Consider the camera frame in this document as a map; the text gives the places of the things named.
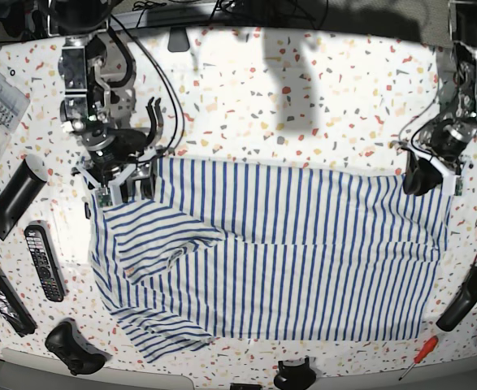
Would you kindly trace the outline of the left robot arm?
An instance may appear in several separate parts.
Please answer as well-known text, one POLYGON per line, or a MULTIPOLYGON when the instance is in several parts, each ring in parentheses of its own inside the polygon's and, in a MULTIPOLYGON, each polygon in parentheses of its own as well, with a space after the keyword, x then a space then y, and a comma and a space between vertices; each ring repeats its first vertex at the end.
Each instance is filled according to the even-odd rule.
POLYGON ((462 153, 477 134, 477 1, 449 2, 449 33, 453 43, 454 92, 439 114, 408 141, 403 182, 407 195, 420 197, 437 186, 442 193, 462 191, 462 153))

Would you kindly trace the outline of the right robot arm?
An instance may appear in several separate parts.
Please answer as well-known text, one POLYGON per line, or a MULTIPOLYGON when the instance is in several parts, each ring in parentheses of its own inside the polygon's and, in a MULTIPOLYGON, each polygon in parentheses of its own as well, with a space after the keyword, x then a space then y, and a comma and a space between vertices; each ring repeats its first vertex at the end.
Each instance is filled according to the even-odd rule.
POLYGON ((145 109, 148 128, 133 128, 136 64, 110 26, 114 1, 41 1, 48 33, 64 37, 59 75, 64 83, 60 118, 65 131, 85 148, 72 168, 100 206, 118 206, 137 193, 154 196, 157 146, 163 134, 161 101, 145 109))

